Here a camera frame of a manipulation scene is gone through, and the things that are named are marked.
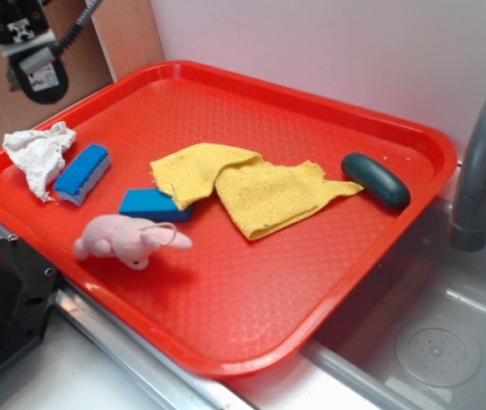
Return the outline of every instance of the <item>sink basin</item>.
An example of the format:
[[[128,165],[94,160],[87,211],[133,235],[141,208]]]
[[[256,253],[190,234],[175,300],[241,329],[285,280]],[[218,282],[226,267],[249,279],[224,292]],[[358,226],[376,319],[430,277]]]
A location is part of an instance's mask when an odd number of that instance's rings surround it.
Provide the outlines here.
[[[486,248],[448,245],[437,199],[314,335],[384,408],[486,408]]]

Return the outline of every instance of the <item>red plastic tray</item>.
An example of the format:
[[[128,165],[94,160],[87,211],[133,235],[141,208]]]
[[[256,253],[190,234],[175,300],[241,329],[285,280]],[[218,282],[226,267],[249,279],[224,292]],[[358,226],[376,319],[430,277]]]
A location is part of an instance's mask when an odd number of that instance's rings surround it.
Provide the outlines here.
[[[428,127],[187,61],[137,71],[37,129],[59,120],[78,133],[67,163],[99,143],[111,168],[81,207],[43,204],[0,150],[0,222],[181,366],[214,378],[297,351],[456,166],[452,144]],[[193,249],[163,247],[142,272],[74,259],[73,241],[90,219],[117,213],[128,189],[155,186],[151,161],[200,142],[250,149],[277,165],[310,160],[337,180],[342,158],[359,151],[397,174],[412,202],[392,212],[364,191],[249,242],[211,196],[178,224]]]

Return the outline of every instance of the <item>black cable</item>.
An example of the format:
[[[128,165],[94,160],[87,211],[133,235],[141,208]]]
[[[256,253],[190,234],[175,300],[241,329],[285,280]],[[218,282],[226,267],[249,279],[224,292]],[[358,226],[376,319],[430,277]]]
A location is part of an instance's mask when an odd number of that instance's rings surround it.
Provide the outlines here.
[[[84,12],[81,14],[81,16],[72,24],[66,34],[64,34],[64,36],[58,42],[59,46],[61,47],[61,52],[63,52],[70,45],[72,45],[72,43],[83,30],[84,25],[87,23],[87,21],[89,21],[95,9],[101,2],[102,0],[95,0],[90,5],[88,5]]]

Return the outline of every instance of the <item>blue scrubber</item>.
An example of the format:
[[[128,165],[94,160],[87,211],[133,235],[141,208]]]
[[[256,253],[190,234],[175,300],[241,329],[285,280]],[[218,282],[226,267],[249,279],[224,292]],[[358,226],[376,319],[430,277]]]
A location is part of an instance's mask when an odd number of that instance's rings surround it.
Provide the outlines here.
[[[102,178],[111,163],[109,152],[102,145],[89,145],[66,168],[55,182],[55,191],[61,199],[81,205],[85,196]]]
[[[120,214],[154,222],[190,220],[193,205],[180,211],[173,199],[157,189],[129,190],[120,206]]]

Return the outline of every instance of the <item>pink stuffed animal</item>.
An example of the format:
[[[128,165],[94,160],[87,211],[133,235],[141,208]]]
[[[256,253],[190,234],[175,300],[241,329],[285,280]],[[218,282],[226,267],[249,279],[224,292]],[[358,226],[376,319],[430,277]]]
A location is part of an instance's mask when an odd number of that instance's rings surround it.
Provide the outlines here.
[[[78,261],[84,261],[89,255],[113,257],[141,271],[148,265],[149,256],[162,245],[188,249],[193,242],[176,231],[171,223],[156,224],[151,220],[114,214],[98,216],[89,222],[73,250]]]

